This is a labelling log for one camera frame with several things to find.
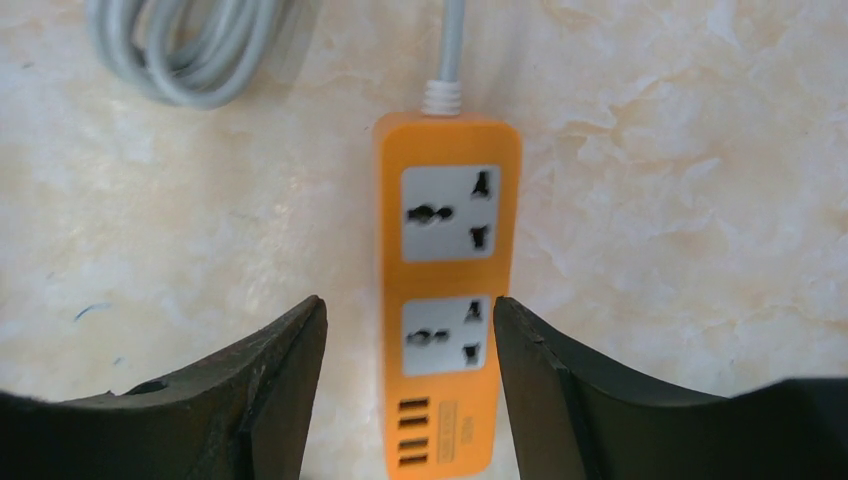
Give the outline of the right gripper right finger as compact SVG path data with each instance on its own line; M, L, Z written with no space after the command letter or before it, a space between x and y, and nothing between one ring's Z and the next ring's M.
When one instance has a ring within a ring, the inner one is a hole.
M493 324L524 479L843 479L847 382L781 380L734 397L630 368L517 300Z

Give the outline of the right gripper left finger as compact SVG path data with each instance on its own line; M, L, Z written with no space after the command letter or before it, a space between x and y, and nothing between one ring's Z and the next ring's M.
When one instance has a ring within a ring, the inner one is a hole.
M5 479L296 479L328 332L310 296L255 333L130 391L3 393Z

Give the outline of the orange power strip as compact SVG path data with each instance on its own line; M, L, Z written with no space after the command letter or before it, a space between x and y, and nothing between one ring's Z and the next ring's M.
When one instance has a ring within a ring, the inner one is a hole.
M492 459L522 140L479 114L394 112L374 128L382 429L392 479Z

